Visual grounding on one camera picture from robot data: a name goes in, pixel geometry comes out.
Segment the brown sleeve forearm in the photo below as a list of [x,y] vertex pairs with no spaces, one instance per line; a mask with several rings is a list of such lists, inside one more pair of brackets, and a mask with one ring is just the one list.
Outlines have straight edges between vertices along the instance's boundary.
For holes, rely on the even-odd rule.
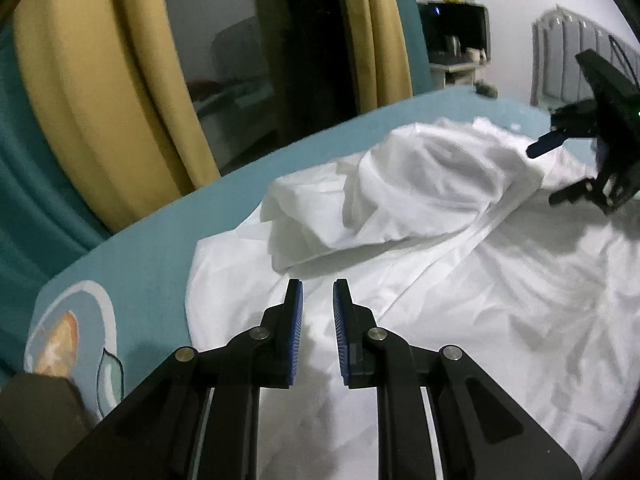
[[62,459],[93,427],[67,378],[18,374],[1,388],[3,479],[51,479]]

